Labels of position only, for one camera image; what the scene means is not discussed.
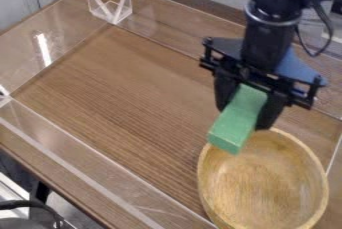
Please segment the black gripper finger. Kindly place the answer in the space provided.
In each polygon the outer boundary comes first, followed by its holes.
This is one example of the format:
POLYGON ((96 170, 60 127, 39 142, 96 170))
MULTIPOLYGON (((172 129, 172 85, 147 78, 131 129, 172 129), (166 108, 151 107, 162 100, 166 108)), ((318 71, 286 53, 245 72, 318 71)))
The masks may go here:
POLYGON ((267 95, 267 101, 263 105, 258 120, 257 120, 257 130, 267 130, 275 123, 285 107, 287 106, 289 98, 285 94, 279 92, 273 92, 267 95))
POLYGON ((217 69, 214 73, 214 92, 215 104, 219 111, 223 111, 226 106, 230 104, 238 86, 238 77, 230 74, 225 69, 217 69))

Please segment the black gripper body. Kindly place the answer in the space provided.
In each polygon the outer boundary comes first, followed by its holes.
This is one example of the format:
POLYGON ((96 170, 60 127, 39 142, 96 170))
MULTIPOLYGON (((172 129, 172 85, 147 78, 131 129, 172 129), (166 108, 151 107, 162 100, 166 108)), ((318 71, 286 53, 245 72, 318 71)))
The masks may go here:
POLYGON ((199 65, 213 72, 225 69, 242 84, 265 92, 285 94, 287 106, 313 107, 318 90, 326 79, 298 58, 291 42, 301 37, 301 16, 247 16, 241 39, 207 37, 199 65))

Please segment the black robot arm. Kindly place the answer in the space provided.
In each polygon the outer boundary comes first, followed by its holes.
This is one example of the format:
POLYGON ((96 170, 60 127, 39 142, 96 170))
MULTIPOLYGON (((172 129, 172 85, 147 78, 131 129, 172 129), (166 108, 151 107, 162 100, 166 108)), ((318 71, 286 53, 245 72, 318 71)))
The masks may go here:
POLYGON ((314 9, 325 25, 333 26, 323 1, 250 0, 245 7, 245 36, 203 39, 199 65, 214 75, 217 108, 229 107, 242 84, 266 94, 266 103, 257 112, 258 130, 273 126, 285 107, 311 108, 318 89, 326 86, 323 76, 293 49, 306 9, 314 9))

